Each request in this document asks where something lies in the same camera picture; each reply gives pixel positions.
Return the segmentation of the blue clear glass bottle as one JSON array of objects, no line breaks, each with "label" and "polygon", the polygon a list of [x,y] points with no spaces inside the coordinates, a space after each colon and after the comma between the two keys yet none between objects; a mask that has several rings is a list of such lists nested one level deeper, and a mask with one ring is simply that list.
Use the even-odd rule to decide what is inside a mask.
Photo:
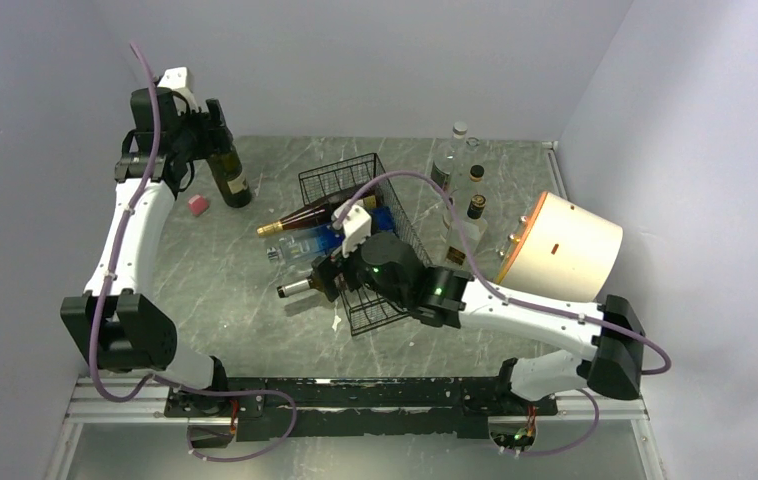
[{"label": "blue clear glass bottle", "polygon": [[287,230],[263,238],[267,259],[272,264],[292,264],[331,253],[339,247],[343,235],[332,222],[309,229]]}]

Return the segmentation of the dark green black-capped bottle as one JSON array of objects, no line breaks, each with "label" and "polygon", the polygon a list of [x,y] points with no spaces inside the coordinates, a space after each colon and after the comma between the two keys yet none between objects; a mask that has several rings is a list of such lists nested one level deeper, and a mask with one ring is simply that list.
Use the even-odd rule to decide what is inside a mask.
[{"label": "dark green black-capped bottle", "polygon": [[242,208],[252,201],[245,170],[234,145],[225,153],[214,153],[207,159],[218,191],[231,208]]}]

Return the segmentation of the clear bottle orange black label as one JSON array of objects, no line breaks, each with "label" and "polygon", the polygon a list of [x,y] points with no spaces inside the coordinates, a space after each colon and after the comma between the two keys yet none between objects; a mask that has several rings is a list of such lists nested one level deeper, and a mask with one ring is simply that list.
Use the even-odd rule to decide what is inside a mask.
[{"label": "clear bottle orange black label", "polygon": [[463,203],[454,200],[452,211],[457,221],[448,227],[444,262],[450,267],[467,268],[487,230],[488,222],[483,217],[486,197],[473,194]]}]

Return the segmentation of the clear bottle white label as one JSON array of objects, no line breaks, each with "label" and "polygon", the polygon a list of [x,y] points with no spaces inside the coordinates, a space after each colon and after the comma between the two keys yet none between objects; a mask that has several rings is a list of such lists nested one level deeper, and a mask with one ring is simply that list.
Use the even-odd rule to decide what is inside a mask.
[{"label": "clear bottle white label", "polygon": [[472,165],[450,195],[459,219],[476,226],[481,235],[487,229],[487,221],[483,217],[486,203],[482,184],[484,174],[481,164]]}]

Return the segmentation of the frosted clear slim bottle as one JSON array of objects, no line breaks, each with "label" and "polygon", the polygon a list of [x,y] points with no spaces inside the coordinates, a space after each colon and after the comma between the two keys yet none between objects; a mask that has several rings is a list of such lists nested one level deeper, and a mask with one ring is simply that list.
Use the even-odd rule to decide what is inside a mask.
[{"label": "frosted clear slim bottle", "polygon": [[443,150],[431,160],[429,176],[445,192],[451,191],[453,177],[464,164],[468,125],[456,121],[450,139],[443,144]]}]

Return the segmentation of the green bottle silver cap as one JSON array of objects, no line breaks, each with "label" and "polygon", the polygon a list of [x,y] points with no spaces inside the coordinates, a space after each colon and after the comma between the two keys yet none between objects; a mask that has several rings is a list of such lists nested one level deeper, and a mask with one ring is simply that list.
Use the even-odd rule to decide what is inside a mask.
[{"label": "green bottle silver cap", "polygon": [[291,283],[279,285],[276,288],[276,291],[279,298],[288,298],[297,294],[305,293],[309,290],[317,290],[319,287],[320,284],[313,276],[307,276]]}]

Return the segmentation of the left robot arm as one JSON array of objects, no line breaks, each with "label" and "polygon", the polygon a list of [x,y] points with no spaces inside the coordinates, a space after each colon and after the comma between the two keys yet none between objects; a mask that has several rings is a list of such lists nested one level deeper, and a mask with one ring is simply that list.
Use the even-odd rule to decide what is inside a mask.
[{"label": "left robot arm", "polygon": [[135,127],[121,146],[114,171],[114,214],[97,267],[78,296],[62,301],[60,316],[88,364],[98,391],[112,401],[104,372],[137,372],[192,390],[192,403],[216,416],[228,409],[232,388],[222,363],[178,338],[176,325],[152,301],[156,253],[162,230],[185,176],[212,154],[210,133],[220,115],[201,110],[187,86],[155,89],[160,119],[153,122],[147,89],[133,92]]}]

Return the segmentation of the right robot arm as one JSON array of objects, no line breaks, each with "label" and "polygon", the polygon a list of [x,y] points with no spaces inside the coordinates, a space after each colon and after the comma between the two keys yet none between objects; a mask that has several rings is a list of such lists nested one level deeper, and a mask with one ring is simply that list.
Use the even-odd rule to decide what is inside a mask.
[{"label": "right robot arm", "polygon": [[649,342],[630,303],[551,298],[487,281],[476,266],[463,271],[429,265],[398,235],[373,231],[361,197],[395,177],[376,176],[332,215],[342,244],[319,257],[304,280],[278,287],[282,298],[317,290],[330,300],[365,288],[400,313],[434,327],[475,327],[523,336],[556,352],[516,362],[494,391],[505,413],[520,413],[552,393],[589,388],[617,400],[640,395]]}]

